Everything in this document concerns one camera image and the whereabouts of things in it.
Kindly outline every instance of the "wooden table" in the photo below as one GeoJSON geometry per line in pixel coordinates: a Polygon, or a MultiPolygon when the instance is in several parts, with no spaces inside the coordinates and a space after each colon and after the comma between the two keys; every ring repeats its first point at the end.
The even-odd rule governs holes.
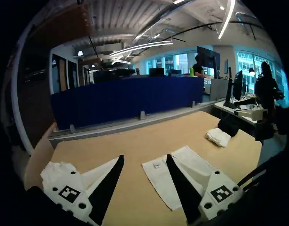
{"type": "Polygon", "coordinates": [[[261,144],[239,130],[227,148],[205,139],[219,119],[199,111],[166,122],[106,136],[65,141],[58,144],[53,162],[70,162],[80,173],[120,154],[125,164],[104,218],[105,226],[186,225],[182,208],[170,211],[150,184],[141,164],[185,145],[221,169],[235,182],[252,171],[261,144]]]}

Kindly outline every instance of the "blue fabric divider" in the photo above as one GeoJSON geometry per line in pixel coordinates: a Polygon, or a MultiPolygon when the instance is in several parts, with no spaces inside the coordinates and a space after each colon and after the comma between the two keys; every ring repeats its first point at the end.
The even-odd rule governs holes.
{"type": "Polygon", "coordinates": [[[203,78],[130,78],[78,87],[51,95],[60,130],[191,106],[203,101],[203,78]]]}

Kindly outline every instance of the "folded white cloth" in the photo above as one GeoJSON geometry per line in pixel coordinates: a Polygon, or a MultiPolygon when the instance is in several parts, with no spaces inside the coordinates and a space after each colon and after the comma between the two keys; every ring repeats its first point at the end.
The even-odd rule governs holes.
{"type": "MultiPolygon", "coordinates": [[[[214,167],[202,159],[197,153],[192,151],[188,146],[173,152],[172,156],[190,169],[200,169],[200,171],[206,174],[211,174],[211,172],[215,170],[214,167]]],[[[181,208],[182,205],[178,193],[166,165],[166,156],[143,163],[142,167],[152,186],[164,203],[171,210],[181,208]]]]}
{"type": "Polygon", "coordinates": [[[224,148],[227,147],[228,142],[231,139],[229,134],[221,131],[219,128],[208,130],[205,134],[205,137],[208,140],[216,143],[218,146],[222,146],[224,148]]]}

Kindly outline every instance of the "green bottle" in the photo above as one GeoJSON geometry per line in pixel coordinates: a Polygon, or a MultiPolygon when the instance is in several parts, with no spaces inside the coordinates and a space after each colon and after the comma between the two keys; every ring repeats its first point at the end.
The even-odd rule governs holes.
{"type": "Polygon", "coordinates": [[[190,68],[190,77],[194,77],[194,69],[192,67],[190,68]]]}

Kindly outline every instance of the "ceiling light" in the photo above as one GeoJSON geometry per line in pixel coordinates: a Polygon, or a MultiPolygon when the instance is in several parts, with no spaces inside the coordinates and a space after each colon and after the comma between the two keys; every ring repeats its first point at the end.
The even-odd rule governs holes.
{"type": "Polygon", "coordinates": [[[220,7],[221,10],[224,10],[224,6],[222,6],[222,4],[219,2],[219,0],[216,0],[217,5],[220,7]]]}
{"type": "Polygon", "coordinates": [[[114,62],[124,63],[124,64],[131,64],[131,62],[124,61],[124,60],[114,60],[114,62]]]}
{"type": "Polygon", "coordinates": [[[185,0],[175,0],[174,4],[178,4],[178,3],[183,2],[183,1],[185,1],[185,0]]]}
{"type": "Polygon", "coordinates": [[[228,2],[230,2],[229,12],[227,14],[227,10],[226,10],[226,14],[227,14],[226,21],[224,22],[224,25],[222,26],[222,30],[220,32],[220,35],[219,35],[218,39],[222,38],[222,36],[223,36],[227,26],[228,26],[229,20],[231,18],[231,15],[233,13],[233,9],[234,9],[234,6],[235,6],[235,0],[228,0],[228,2]]]}
{"type": "Polygon", "coordinates": [[[118,57],[116,60],[120,60],[121,58],[123,57],[123,55],[121,55],[120,57],[118,57]]]}
{"type": "Polygon", "coordinates": [[[160,36],[160,34],[157,34],[157,35],[154,36],[154,38],[156,39],[156,38],[158,38],[159,36],[160,36]]]}
{"type": "Polygon", "coordinates": [[[253,68],[249,68],[249,75],[251,75],[251,76],[255,76],[255,71],[254,71],[254,69],[253,68]]]}
{"type": "Polygon", "coordinates": [[[119,54],[127,53],[127,52],[134,51],[137,49],[144,49],[144,48],[153,47],[153,46],[165,46],[165,45],[172,45],[172,44],[173,44],[173,41],[157,41],[157,42],[153,42],[153,43],[147,43],[147,44],[142,44],[142,45],[122,49],[122,50],[116,51],[114,53],[111,53],[110,56],[111,57],[117,56],[119,54]]]}

